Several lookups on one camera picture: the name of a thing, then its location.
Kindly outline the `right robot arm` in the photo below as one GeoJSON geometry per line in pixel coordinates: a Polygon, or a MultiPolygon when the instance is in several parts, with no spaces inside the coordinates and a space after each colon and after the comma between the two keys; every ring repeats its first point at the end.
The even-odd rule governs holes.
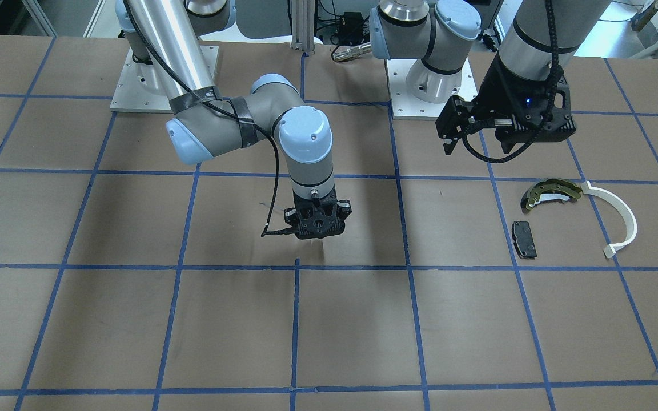
{"type": "Polygon", "coordinates": [[[248,96],[222,97],[198,37],[235,22],[233,1],[118,1],[121,28],[135,60],[151,63],[173,118],[166,130],[180,160],[197,164],[268,140],[282,152],[292,180],[288,227],[276,234],[324,239],[345,230],[349,200],[339,200],[331,125],[279,74],[261,76],[248,96]]]}

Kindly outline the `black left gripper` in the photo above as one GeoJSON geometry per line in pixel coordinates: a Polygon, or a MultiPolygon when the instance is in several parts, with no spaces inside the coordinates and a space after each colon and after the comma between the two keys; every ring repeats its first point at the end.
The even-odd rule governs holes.
{"type": "Polygon", "coordinates": [[[519,155],[527,150],[527,141],[538,125],[543,130],[537,142],[561,142],[576,133],[576,124],[570,110],[570,87],[564,76],[557,83],[557,95],[562,98],[561,106],[552,107],[551,119],[545,118],[548,107],[548,83],[546,80],[527,80],[515,75],[505,67],[501,58],[492,60],[475,101],[449,98],[435,120],[438,138],[446,155],[451,155],[459,141],[468,152],[467,136],[475,120],[485,120],[489,125],[497,124],[495,136],[507,156],[519,155]],[[522,143],[522,147],[513,151],[522,143]]]}

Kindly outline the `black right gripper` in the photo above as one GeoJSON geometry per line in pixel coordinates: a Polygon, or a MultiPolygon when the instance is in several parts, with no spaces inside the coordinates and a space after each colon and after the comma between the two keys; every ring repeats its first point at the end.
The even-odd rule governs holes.
{"type": "Polygon", "coordinates": [[[345,231],[345,220],[352,213],[349,200],[339,200],[331,191],[323,198],[304,199],[294,195],[295,207],[284,209],[289,232],[298,239],[324,239],[345,231]]]}

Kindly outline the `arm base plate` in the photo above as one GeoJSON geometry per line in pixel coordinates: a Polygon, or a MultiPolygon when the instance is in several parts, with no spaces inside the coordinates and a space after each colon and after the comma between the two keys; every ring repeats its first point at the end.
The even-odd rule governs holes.
{"type": "Polygon", "coordinates": [[[431,72],[418,59],[387,60],[386,67],[395,119],[435,120],[450,97],[469,102],[478,93],[468,61],[452,75],[431,72]]]}
{"type": "MultiPolygon", "coordinates": [[[[216,75],[216,63],[219,56],[219,47],[216,45],[198,45],[199,53],[203,55],[203,63],[199,62],[195,54],[195,47],[181,50],[174,46],[162,59],[165,62],[180,60],[182,65],[188,65],[198,71],[201,81],[214,81],[216,75]]],[[[129,49],[126,54],[125,65],[121,70],[117,87],[113,93],[110,109],[114,112],[138,112],[139,114],[174,114],[177,110],[172,99],[185,94],[185,90],[179,86],[170,76],[166,77],[167,83],[162,84],[161,73],[163,68],[159,63],[139,63],[135,59],[133,50],[129,49]]]]}

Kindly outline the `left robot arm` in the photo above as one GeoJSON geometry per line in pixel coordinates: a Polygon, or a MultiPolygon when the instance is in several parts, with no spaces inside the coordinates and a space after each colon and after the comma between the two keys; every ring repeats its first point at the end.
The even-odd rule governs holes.
{"type": "Polygon", "coordinates": [[[444,104],[435,120],[444,153],[457,143],[488,163],[508,162],[533,143],[576,133],[565,65],[608,8],[608,1],[523,1],[477,95],[451,91],[482,18],[465,1],[380,1],[368,16],[376,58],[412,59],[407,85],[418,98],[444,104]]]}

